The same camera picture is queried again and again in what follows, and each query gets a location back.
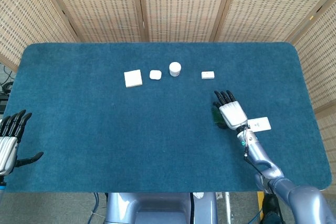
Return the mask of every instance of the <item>blue table mat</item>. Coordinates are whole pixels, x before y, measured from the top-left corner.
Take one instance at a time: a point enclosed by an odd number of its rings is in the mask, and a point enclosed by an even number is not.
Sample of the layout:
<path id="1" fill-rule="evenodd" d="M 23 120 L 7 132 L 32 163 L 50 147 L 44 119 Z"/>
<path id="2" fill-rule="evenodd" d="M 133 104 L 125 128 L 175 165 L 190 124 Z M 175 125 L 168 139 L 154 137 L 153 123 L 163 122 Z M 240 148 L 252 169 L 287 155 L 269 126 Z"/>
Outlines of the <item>blue table mat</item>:
<path id="1" fill-rule="evenodd" d="M 169 64 L 182 65 L 180 76 Z M 142 86 L 124 72 L 141 69 Z M 162 79 L 149 79 L 152 69 Z M 215 79 L 202 80 L 202 71 Z M 273 43 L 33 44 L 23 53 L 5 115 L 32 112 L 9 191 L 178 192 L 257 190 L 236 133 L 213 121 L 214 90 L 231 90 L 294 183 L 331 183 L 295 48 Z"/>

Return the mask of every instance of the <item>robotic hand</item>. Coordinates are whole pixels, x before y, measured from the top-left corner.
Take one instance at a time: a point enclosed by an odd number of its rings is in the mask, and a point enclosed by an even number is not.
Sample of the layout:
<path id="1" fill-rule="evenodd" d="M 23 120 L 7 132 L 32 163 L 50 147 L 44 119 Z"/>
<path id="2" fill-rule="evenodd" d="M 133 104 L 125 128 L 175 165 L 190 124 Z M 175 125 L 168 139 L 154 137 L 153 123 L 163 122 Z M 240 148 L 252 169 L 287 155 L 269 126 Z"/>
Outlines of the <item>robotic hand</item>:
<path id="1" fill-rule="evenodd" d="M 325 198 L 317 188 L 296 186 L 284 176 L 268 157 L 254 132 L 248 128 L 247 116 L 239 102 L 230 91 L 227 90 L 226 93 L 215 91 L 219 102 L 214 102 L 213 105 L 219 109 L 226 124 L 218 126 L 237 131 L 237 138 L 245 145 L 244 160 L 258 172 L 255 180 L 259 189 L 280 197 L 291 208 L 296 223 L 336 223 Z M 258 165 L 267 168 L 259 170 Z"/>
<path id="2" fill-rule="evenodd" d="M 31 164 L 38 161 L 43 155 L 43 152 L 39 152 L 32 158 L 17 159 L 17 149 L 26 123 L 31 117 L 31 113 L 26 115 L 25 113 L 26 111 L 22 110 L 17 114 L 3 118 L 0 123 L 0 201 L 6 187 L 4 177 L 10 174 L 14 167 Z"/>

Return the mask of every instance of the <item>floor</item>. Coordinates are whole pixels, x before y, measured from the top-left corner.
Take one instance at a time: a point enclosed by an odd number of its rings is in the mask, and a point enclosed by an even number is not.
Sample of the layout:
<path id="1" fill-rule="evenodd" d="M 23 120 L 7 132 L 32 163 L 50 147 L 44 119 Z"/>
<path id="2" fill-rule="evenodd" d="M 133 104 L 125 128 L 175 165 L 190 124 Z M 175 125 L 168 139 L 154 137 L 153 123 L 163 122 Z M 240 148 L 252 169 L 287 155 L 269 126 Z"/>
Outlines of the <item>floor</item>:
<path id="1" fill-rule="evenodd" d="M 9 69 L 0 65 L 0 83 L 14 80 Z M 232 224 L 249 223 L 258 213 L 256 192 L 230 193 L 230 222 Z M 92 224 L 103 223 L 106 214 L 106 198 L 99 194 L 97 215 Z M 328 200 L 336 215 L 336 200 Z M 95 204 L 92 193 L 6 193 L 0 203 L 0 224 L 11 223 L 87 223 Z M 280 203 L 287 224 L 294 223 L 290 209 Z M 217 200 L 218 224 L 227 222 L 225 197 Z"/>

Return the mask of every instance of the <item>white rectangular block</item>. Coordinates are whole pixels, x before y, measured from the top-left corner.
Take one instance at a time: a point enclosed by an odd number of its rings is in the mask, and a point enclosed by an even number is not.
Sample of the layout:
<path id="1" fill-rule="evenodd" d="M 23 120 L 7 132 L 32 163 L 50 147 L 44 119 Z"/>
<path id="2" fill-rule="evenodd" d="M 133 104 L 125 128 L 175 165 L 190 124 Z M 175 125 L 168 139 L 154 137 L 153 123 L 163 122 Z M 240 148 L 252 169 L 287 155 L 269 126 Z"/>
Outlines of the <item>white rectangular block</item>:
<path id="1" fill-rule="evenodd" d="M 140 69 L 124 72 L 126 88 L 142 85 Z"/>
<path id="2" fill-rule="evenodd" d="M 268 117 L 250 119 L 247 121 L 247 124 L 253 132 L 268 131 L 271 129 Z"/>
<path id="3" fill-rule="evenodd" d="M 205 71 L 202 72 L 202 79 L 214 79 L 215 72 L 214 71 Z"/>

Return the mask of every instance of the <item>gray floor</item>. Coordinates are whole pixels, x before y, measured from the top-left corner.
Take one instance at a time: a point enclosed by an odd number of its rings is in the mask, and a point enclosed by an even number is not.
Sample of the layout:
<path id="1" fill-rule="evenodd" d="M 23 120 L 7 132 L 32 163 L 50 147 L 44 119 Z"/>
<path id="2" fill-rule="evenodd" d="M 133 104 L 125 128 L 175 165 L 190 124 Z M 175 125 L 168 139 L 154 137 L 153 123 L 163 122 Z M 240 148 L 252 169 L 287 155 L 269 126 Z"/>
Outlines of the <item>gray floor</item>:
<path id="1" fill-rule="evenodd" d="M 7 77 L 3 65 L 0 65 L 0 83 Z M 94 215 L 92 224 L 103 223 L 106 214 L 105 195 L 99 196 L 97 214 L 100 216 Z M 328 202 L 336 214 L 336 200 Z M 0 224 L 87 223 L 94 203 L 92 193 L 6 193 L 0 203 Z M 232 224 L 248 223 L 259 211 L 256 192 L 230 193 L 230 205 Z M 294 223 L 290 209 L 282 203 L 280 205 L 286 223 Z M 225 206 L 224 198 L 217 201 L 219 224 L 227 223 Z"/>

